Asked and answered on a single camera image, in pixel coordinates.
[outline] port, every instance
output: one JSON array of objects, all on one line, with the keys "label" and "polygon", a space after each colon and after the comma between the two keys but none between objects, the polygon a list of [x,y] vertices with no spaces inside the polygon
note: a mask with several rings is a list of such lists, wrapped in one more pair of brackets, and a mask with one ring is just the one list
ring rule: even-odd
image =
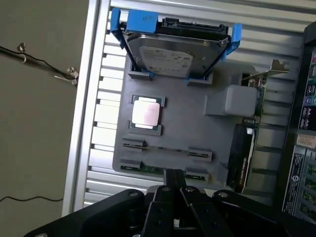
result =
[{"label": "port", "polygon": [[300,129],[303,129],[303,128],[304,128],[304,125],[305,125],[305,119],[302,118],[301,124],[300,124]]},{"label": "port", "polygon": [[305,107],[305,108],[303,109],[302,117],[303,117],[303,118],[306,118],[306,116],[307,116],[307,108]]},{"label": "port", "polygon": [[306,115],[306,117],[310,117],[311,116],[311,112],[312,112],[312,109],[311,108],[308,108],[307,109],[307,115]]},{"label": "port", "polygon": [[306,94],[305,95],[311,95],[311,94],[312,94],[312,85],[309,85],[306,88]]},{"label": "port", "polygon": [[312,103],[311,97],[306,98],[305,99],[305,104],[309,105],[310,103]]},{"label": "port", "polygon": [[304,128],[308,129],[308,125],[310,124],[310,121],[308,119],[305,120]]}]

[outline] metal slats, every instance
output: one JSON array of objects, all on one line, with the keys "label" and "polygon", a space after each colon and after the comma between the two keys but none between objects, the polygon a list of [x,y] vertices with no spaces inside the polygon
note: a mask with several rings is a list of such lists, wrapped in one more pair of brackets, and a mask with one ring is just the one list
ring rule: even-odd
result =
[{"label": "metal slats", "polygon": [[[85,78],[89,83],[89,89],[82,89],[82,92],[88,90],[88,96],[84,102],[78,98],[76,101],[76,106],[77,103],[85,103],[87,108],[82,125],[83,140],[81,143],[72,142],[70,149],[70,158],[73,154],[80,162],[76,174],[76,188],[73,194],[70,189],[67,196],[65,194],[70,204],[68,206],[64,204],[63,215],[126,188],[138,188],[144,192],[148,186],[161,184],[159,178],[149,180],[148,176],[112,170],[126,52],[121,50],[119,42],[113,35],[106,35],[105,42],[103,40],[106,29],[110,28],[110,24],[106,24],[105,19],[110,19],[111,12],[104,12],[109,10],[106,7],[109,1],[90,0],[90,3],[93,2],[95,4],[90,4],[90,7],[94,7],[96,13],[90,18],[97,19],[98,25],[93,33],[95,34],[94,51],[90,54],[95,61],[90,68],[92,76]],[[186,22],[226,24],[230,26],[230,34],[233,23],[242,23],[240,48],[229,55],[227,61],[252,65],[258,72],[267,71],[272,59],[281,59],[289,63],[290,73],[268,78],[267,97],[263,107],[263,126],[258,138],[260,149],[255,152],[252,164],[254,171],[259,173],[250,174],[249,184],[245,190],[247,197],[271,204],[276,181],[273,173],[278,170],[280,152],[284,144],[285,128],[299,67],[302,32],[315,20],[314,15],[302,11],[302,8],[316,9],[313,1],[112,0],[111,6],[123,9],[121,21],[127,20],[129,9],[141,9],[158,12],[159,20],[163,17],[177,17],[180,21]],[[101,70],[99,79],[96,78],[98,69]],[[206,190],[206,192],[211,195],[214,191]]]}]

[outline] bolt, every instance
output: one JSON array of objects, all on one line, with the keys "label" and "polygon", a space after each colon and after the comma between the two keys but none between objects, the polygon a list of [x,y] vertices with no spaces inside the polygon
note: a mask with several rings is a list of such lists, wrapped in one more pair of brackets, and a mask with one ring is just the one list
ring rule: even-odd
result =
[{"label": "bolt", "polygon": [[194,189],[195,189],[195,188],[189,186],[189,187],[186,188],[186,191],[187,191],[187,192],[193,192]]},{"label": "bolt", "polygon": [[221,198],[227,198],[228,197],[228,194],[227,193],[219,193],[218,196],[220,196]]},{"label": "bolt", "polygon": [[25,43],[20,43],[19,46],[17,47],[18,51],[21,53],[25,52],[26,44]]},{"label": "bolt", "polygon": [[169,188],[169,187],[163,187],[162,190],[165,191],[165,192],[167,192],[167,191],[170,190],[170,188]]},{"label": "bolt", "polygon": [[131,197],[134,197],[134,196],[137,196],[138,193],[137,193],[137,192],[131,192],[131,193],[129,193],[129,195],[130,195]]}]

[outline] wire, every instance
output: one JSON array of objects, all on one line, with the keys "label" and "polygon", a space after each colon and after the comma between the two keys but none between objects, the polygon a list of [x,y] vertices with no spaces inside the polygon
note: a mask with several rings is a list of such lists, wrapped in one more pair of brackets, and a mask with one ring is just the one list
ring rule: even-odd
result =
[{"label": "wire", "polygon": [[58,70],[57,68],[53,67],[52,65],[50,65],[49,63],[47,63],[45,60],[42,60],[42,59],[33,57],[32,55],[27,54],[27,53],[15,52],[15,51],[13,51],[13,50],[10,50],[10,49],[5,48],[5,47],[2,47],[2,46],[0,46],[0,48],[3,49],[3,50],[8,51],[8,52],[10,52],[10,53],[14,53],[14,54],[17,54],[17,55],[26,55],[26,56],[28,56],[28,57],[30,57],[30,58],[36,60],[36,61],[43,62],[43,63],[45,63],[47,66],[49,66],[50,68],[52,68],[55,72],[61,74],[61,75],[62,75],[64,78],[66,78],[67,80],[73,80],[73,79],[75,79],[75,78],[69,78],[69,77],[67,77],[67,75],[66,75],[65,73],[63,73],[62,71],[60,71],[60,70]]},{"label": "wire", "polygon": [[31,198],[28,198],[28,199],[18,199],[18,198],[15,198],[15,197],[6,196],[6,197],[1,198],[0,202],[2,202],[5,199],[12,199],[14,201],[31,201],[31,200],[34,200],[34,199],[37,199],[37,198],[41,198],[41,199],[44,199],[44,200],[47,200],[47,201],[53,201],[53,202],[58,202],[58,201],[62,201],[63,200],[63,198],[62,199],[50,199],[50,198],[42,197],[42,196],[31,197]]}]

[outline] blue drive bracket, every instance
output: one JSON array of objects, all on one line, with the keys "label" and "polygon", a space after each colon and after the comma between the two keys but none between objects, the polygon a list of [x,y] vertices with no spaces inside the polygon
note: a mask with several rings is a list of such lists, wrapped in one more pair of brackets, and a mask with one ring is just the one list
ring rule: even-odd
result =
[{"label": "blue drive bracket", "polygon": [[[121,49],[126,49],[126,53],[128,57],[131,59],[132,63],[136,65],[133,59],[133,55],[130,52],[129,48],[126,45],[126,42],[123,37],[122,30],[120,29],[120,9],[113,8],[112,9],[112,15],[111,15],[111,26],[110,26],[110,32],[115,36],[115,38],[119,41],[119,45]],[[140,11],[140,10],[131,10],[128,13],[127,17],[127,23],[126,23],[126,31],[132,32],[132,33],[147,33],[147,34],[154,34],[156,31],[156,24],[158,21],[158,13],[156,12],[150,12],[150,11]],[[155,76],[155,73],[141,70],[141,72],[135,71],[137,74],[136,79],[140,76],[147,76],[149,75],[149,78],[153,78]]]},{"label": "blue drive bracket", "polygon": [[158,21],[158,13],[132,10],[128,13],[126,31],[154,34]]},{"label": "blue drive bracket", "polygon": [[240,41],[241,41],[241,31],[242,31],[242,24],[234,24],[233,25],[231,42],[229,43],[225,52],[222,55],[222,61],[225,60],[227,55],[234,52],[239,47]]}]

